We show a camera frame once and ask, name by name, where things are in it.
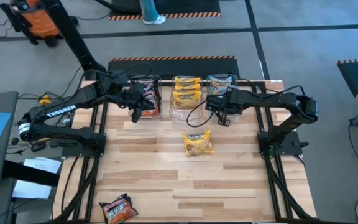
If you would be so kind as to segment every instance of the yellow label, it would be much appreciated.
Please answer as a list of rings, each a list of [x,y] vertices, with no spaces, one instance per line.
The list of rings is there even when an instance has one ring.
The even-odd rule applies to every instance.
[[[186,87],[198,84],[200,82],[200,78],[178,78],[175,77],[175,86],[178,87]]]
[[[225,80],[220,80],[218,78],[212,78],[211,79],[211,86],[216,87],[216,88],[221,88],[221,87],[229,87],[231,86],[231,82],[232,82],[232,78],[229,77]]]
[[[211,130],[198,134],[184,134],[186,156],[195,156],[202,153],[213,153],[212,144],[209,141]]]
[[[200,90],[201,90],[200,84],[192,85],[192,86],[188,86],[188,87],[175,86],[175,91],[178,93],[183,93],[183,92],[188,92],[188,91],[200,91]]]
[[[200,103],[200,98],[200,91],[189,91],[183,93],[173,92],[173,105],[176,108],[195,108]]]

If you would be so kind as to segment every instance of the black pole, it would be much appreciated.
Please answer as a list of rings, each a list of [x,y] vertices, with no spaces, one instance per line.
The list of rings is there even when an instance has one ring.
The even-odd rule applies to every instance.
[[[40,2],[44,5],[45,11],[53,23],[60,30],[61,35],[80,62],[84,72],[89,69],[94,69],[106,73],[106,68],[99,64],[91,55],[91,52],[81,38],[77,28],[72,23],[60,0],[40,0]],[[104,77],[104,75],[89,72],[85,76],[85,79],[100,80],[102,77]]]
[[[265,88],[262,88],[262,93],[267,93]],[[268,108],[268,107],[266,107],[265,110],[266,110],[267,124],[268,124],[269,128],[271,128],[274,125],[272,112],[271,112],[270,108]],[[286,188],[287,182],[285,181],[285,174],[284,174],[283,163],[281,161],[281,157],[280,157],[280,155],[275,155],[274,158],[275,158],[275,162],[276,162],[276,166],[277,166],[278,178],[282,181],[283,185]],[[285,205],[285,211],[287,214],[287,218],[293,218],[291,205],[286,198],[284,198],[284,205]]]
[[[257,93],[257,89],[256,89],[255,85],[252,85],[252,92]],[[263,122],[263,119],[262,119],[262,113],[260,112],[259,107],[255,107],[255,109],[256,109],[256,117],[258,119],[259,131],[261,132],[261,131],[264,131],[264,122]],[[276,188],[275,188],[275,185],[274,185],[274,181],[271,178],[271,176],[269,176],[269,172],[267,170],[267,167],[269,166],[270,161],[268,161],[266,159],[264,159],[264,161],[265,161],[266,172],[267,172],[268,186],[270,188],[270,195],[272,196],[274,217],[277,220],[278,218],[281,217],[280,207],[278,206],[277,192],[276,192]]]
[[[92,111],[91,124],[89,126],[92,127],[93,129],[96,126],[96,117],[98,116],[98,108],[99,108],[99,106],[95,106]],[[84,184],[85,177],[86,177],[86,171],[88,170],[89,161],[90,161],[89,157],[84,157],[84,160],[82,162],[80,181],[78,182],[78,188],[80,188]],[[78,202],[78,204],[76,205],[76,207],[74,208],[74,214],[73,214],[74,220],[79,218],[80,209],[81,209],[81,199]]]
[[[100,121],[99,133],[104,133],[104,127],[106,125],[107,119],[107,111],[108,111],[109,102],[105,101],[103,104],[102,116]],[[95,167],[95,178],[92,180],[89,187],[88,201],[86,203],[86,211],[85,211],[85,219],[91,219],[92,206],[93,206],[93,198],[94,198],[94,190],[96,187],[96,179],[98,177],[98,167],[99,167],[100,157],[95,157],[93,159],[93,166]]]

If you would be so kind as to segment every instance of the wooden table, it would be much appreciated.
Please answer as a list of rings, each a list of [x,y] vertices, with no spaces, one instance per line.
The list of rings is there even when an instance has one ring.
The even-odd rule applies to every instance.
[[[265,83],[269,89],[283,90],[281,81]],[[256,138],[259,129],[255,108],[246,109],[228,128],[212,121],[191,128],[171,122],[170,90],[163,87],[159,122],[132,123],[128,110],[109,105],[107,143],[99,163],[91,222],[104,222],[99,202],[112,202],[123,193],[129,194],[139,213],[131,222],[274,221],[267,173]],[[73,128],[89,126],[91,114],[92,110],[76,110]],[[274,123],[280,124],[289,117],[289,112],[272,109],[272,115]],[[267,128],[265,110],[262,116]],[[207,129],[211,130],[214,154],[186,157],[181,135]],[[55,217],[60,214],[63,189],[73,161],[74,158],[68,158],[63,163],[53,205]],[[289,191],[307,213],[315,216],[303,164],[294,156],[282,156],[282,161]],[[65,207],[77,191],[81,166],[79,158],[68,183]],[[282,195],[278,189],[277,192],[285,217]],[[86,192],[82,200],[80,218],[85,215],[87,195]]]

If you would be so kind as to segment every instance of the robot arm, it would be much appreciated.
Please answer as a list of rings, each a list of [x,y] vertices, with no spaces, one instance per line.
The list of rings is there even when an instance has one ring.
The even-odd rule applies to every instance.
[[[229,126],[229,114],[242,114],[253,106],[285,108],[291,116],[281,125],[269,129],[270,142],[281,143],[289,132],[301,124],[311,124],[318,120],[318,104],[305,95],[294,93],[256,94],[247,90],[228,88],[223,96],[207,96],[206,110],[216,113],[218,124]]]
[[[291,116],[282,124],[272,126],[267,135],[264,136],[261,132],[258,133],[260,153],[266,161],[269,177],[276,183],[298,217],[313,220],[313,217],[299,206],[279,179],[267,155],[270,154],[269,149],[271,147],[275,149],[274,154],[277,153],[277,149],[282,149],[283,147],[289,152],[285,154],[291,154],[290,152],[293,151],[293,148],[298,148],[301,151],[301,148],[307,145],[305,142],[299,142],[296,133],[290,132],[301,124],[311,124],[318,120],[317,102],[305,95],[296,95],[294,93],[257,94],[235,88],[228,88],[227,92],[222,96],[207,96],[206,100],[206,110],[215,113],[218,117],[218,124],[223,126],[230,125],[230,120],[227,119],[229,114],[242,114],[243,110],[252,106],[285,108],[291,112]]]
[[[20,138],[28,142],[42,138],[72,139],[84,146],[96,146],[98,140],[105,136],[102,133],[94,133],[92,128],[62,128],[44,122],[78,108],[92,108],[108,101],[117,104],[120,108],[128,107],[134,110],[132,122],[136,123],[142,115],[142,110],[154,109],[154,104],[143,98],[144,86],[139,82],[131,83],[129,89],[123,89],[126,80],[105,78],[80,88],[73,96],[32,108],[18,122]]]

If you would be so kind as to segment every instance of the clear plastic container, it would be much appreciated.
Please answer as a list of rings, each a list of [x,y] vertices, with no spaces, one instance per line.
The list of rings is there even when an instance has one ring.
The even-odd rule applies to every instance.
[[[207,77],[207,93],[208,95],[221,95],[224,94],[227,90],[227,87],[220,87],[216,88],[213,86],[212,80],[220,80],[221,85],[229,85],[228,87],[237,88],[237,77],[235,75],[231,74],[225,74],[225,75],[208,75]],[[229,115],[228,118],[233,119],[236,115]],[[212,122],[218,122],[218,117],[214,114],[214,116],[211,118]]]
[[[199,106],[197,109],[194,108],[179,108],[175,105],[175,98],[173,97],[173,92],[175,92],[176,79],[175,78],[196,78],[200,84],[200,98],[197,103],[199,105],[203,102],[203,80],[200,77],[192,76],[177,76],[172,78],[172,87],[171,87],[171,101],[170,101],[170,110],[169,115],[172,118],[172,122],[175,124],[186,124],[187,117],[190,115],[188,121],[190,124],[198,124],[199,121],[203,119],[203,105]]]
[[[160,120],[161,114],[162,114],[162,107],[161,107],[161,77],[159,75],[147,75],[146,77],[144,75],[137,75],[133,76],[131,78],[132,81],[141,82],[145,85],[145,93],[149,91],[154,92],[154,96],[147,95],[146,99],[151,101],[152,103],[155,103],[156,110],[155,111],[143,111],[142,116],[140,117],[139,121],[142,120]],[[131,116],[133,113],[133,110],[128,111],[128,115]]]

